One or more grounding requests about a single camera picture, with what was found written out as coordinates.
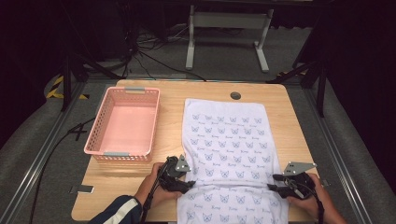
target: white stand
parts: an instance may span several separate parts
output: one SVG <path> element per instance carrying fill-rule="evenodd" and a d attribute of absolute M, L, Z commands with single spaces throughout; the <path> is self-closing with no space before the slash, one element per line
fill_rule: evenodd
<path fill-rule="evenodd" d="M 259 41 L 254 42 L 260 66 L 264 73 L 269 71 L 268 63 L 265 60 L 262 46 L 268 33 L 273 10 L 268 10 L 267 14 L 245 14 L 245 13 L 217 13 L 217 12 L 195 12 L 194 6 L 190 8 L 190 41 L 187 50 L 186 69 L 191 70 L 194 60 L 194 27 L 223 27 L 223 28 L 244 28 L 261 29 L 262 36 Z"/>

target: human hand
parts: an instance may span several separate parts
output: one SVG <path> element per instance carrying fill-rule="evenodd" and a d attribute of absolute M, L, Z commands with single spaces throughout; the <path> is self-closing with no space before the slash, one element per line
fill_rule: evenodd
<path fill-rule="evenodd" d="M 308 174 L 315 183 L 315 191 L 324 207 L 324 222 L 328 224 L 344 224 L 347 223 L 344 218 L 338 213 L 335 208 L 332 197 L 329 192 L 320 184 L 317 175 Z M 294 197 L 287 198 L 290 204 L 294 204 L 303 208 L 311 217 L 318 218 L 318 203 L 315 197 L 311 196 L 308 199 L 300 200 Z"/>
<path fill-rule="evenodd" d="M 147 197 L 149 196 L 149 192 L 151 191 L 155 179 L 157 178 L 158 171 L 162 166 L 163 166 L 163 162 L 154 163 L 154 165 L 152 166 L 151 174 L 146 176 L 146 178 L 143 180 L 142 184 L 140 185 L 139 189 L 137 190 L 137 193 L 134 195 L 142 205 L 145 203 Z M 158 186 L 158 188 L 154 192 L 154 197 L 151 202 L 151 207 L 155 207 L 159 203 L 166 200 L 177 199 L 181 195 L 182 195 L 181 192 L 167 191 L 164 190 L 161 186 Z"/>

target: dark background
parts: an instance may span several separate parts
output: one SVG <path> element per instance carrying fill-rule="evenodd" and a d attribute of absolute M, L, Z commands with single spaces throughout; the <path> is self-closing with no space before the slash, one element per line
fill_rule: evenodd
<path fill-rule="evenodd" d="M 328 79 L 395 192 L 390 168 L 396 161 L 395 4 L 349 0 L 332 6 L 324 12 L 282 8 L 272 25 L 312 27 L 321 15 L 298 62 L 325 52 Z M 159 37 L 166 28 L 186 23 L 189 15 L 187 6 L 156 4 L 138 11 L 135 20 Z M 0 147 L 46 102 L 44 88 L 59 73 L 68 49 L 97 62 L 121 58 L 128 49 L 124 31 L 113 1 L 1 1 Z"/>

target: towel pattern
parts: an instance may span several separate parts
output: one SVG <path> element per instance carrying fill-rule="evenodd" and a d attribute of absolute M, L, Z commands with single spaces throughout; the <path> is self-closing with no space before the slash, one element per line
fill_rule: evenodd
<path fill-rule="evenodd" d="M 196 184 L 178 199 L 179 223 L 288 222 L 266 187 L 280 169 L 263 105 L 187 99 L 182 144 Z"/>

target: gray carpet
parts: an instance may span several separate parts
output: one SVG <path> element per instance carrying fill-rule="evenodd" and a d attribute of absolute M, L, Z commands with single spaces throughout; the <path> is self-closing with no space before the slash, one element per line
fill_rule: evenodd
<path fill-rule="evenodd" d="M 191 72 L 214 80 L 263 82 L 273 79 L 279 72 L 291 70 L 291 65 L 309 32 L 307 29 L 271 29 L 264 44 L 264 54 L 270 72 L 264 74 L 252 47 L 253 36 L 258 36 L 256 32 L 242 31 L 240 34 L 230 35 L 218 30 L 202 30 L 196 37 L 195 61 Z M 180 39 L 160 49 L 144 51 L 178 71 L 165 67 L 145 55 L 136 55 L 141 64 L 137 59 L 132 59 L 128 78 L 197 78 L 183 73 L 187 45 L 186 40 Z M 120 75 L 123 69 L 114 72 Z M 336 162 L 332 159 L 328 139 L 320 128 L 316 111 L 309 104 L 307 92 L 315 93 L 315 88 L 302 90 L 295 81 L 298 81 L 298 78 L 285 82 L 285 85 L 314 161 L 318 164 L 318 171 L 322 178 L 331 183 L 327 187 L 328 191 L 348 223 L 370 223 L 361 221 L 359 211 L 351 203 L 354 199 L 346 192 L 345 183 L 336 169 Z M 72 105 L 53 141 L 58 141 L 77 124 L 93 118 L 106 86 L 115 84 L 115 80 L 92 74 L 82 91 L 89 94 L 90 98 L 77 100 Z M 52 81 L 44 90 L 45 94 L 51 85 Z M 49 141 L 47 137 L 53 125 L 62 116 L 61 107 L 61 99 L 48 99 L 0 150 L 0 214 L 4 214 L 35 156 L 46 141 Z M 378 172 L 343 107 L 339 105 L 330 83 L 326 89 L 324 109 L 325 119 L 320 121 L 327 124 L 353 183 L 356 184 L 356 191 L 371 223 L 395 223 L 396 215 L 392 211 L 392 208 L 396 207 L 395 195 Z M 91 126 L 90 122 L 84 126 L 84 130 L 88 131 Z M 78 140 L 76 137 L 75 133 L 68 135 L 56 147 L 49 160 L 40 185 L 34 223 L 77 223 L 70 216 L 76 195 L 70 194 L 69 190 L 73 185 L 81 183 L 90 157 L 83 153 L 88 135 L 82 134 Z M 16 212 L 14 223 L 28 223 L 34 194 L 35 188 L 32 188 L 26 200 L 22 202 L 21 209 Z"/>

